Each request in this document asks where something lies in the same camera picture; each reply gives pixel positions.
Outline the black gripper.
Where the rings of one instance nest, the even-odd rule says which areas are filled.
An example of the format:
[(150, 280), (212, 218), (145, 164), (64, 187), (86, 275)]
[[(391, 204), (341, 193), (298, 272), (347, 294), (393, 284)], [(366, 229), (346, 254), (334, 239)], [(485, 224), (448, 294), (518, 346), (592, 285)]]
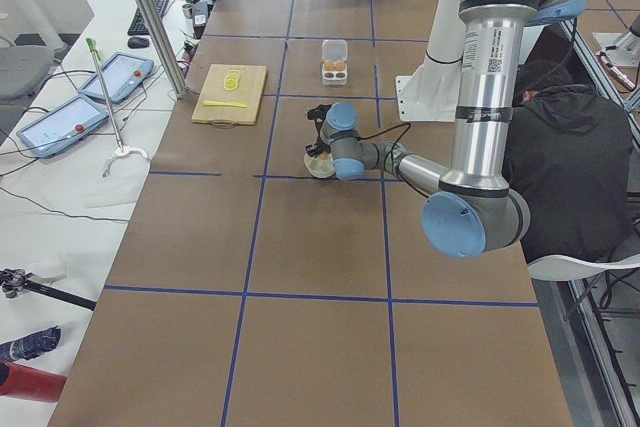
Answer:
[(322, 154), (330, 154), (330, 146), (322, 139), (321, 130), (326, 120), (327, 113), (331, 108), (330, 104), (320, 104), (307, 111), (306, 117), (314, 123), (316, 129), (316, 139), (312, 144), (305, 146), (306, 154), (310, 157), (320, 157)]

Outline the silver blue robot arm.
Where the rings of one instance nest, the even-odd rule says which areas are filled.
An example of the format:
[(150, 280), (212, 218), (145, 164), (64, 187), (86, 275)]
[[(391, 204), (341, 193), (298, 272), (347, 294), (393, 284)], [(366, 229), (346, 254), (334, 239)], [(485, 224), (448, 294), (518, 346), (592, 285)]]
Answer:
[(587, 0), (439, 0), (424, 63), (397, 94), (423, 111), (442, 112), (455, 126), (448, 166), (397, 142), (367, 141), (352, 105), (337, 102), (308, 113), (316, 125), (309, 159), (331, 162), (336, 176), (368, 170), (392, 174), (426, 194), (423, 230), (453, 258), (469, 258), (519, 241), (529, 208), (502, 174), (523, 32), (577, 17)]

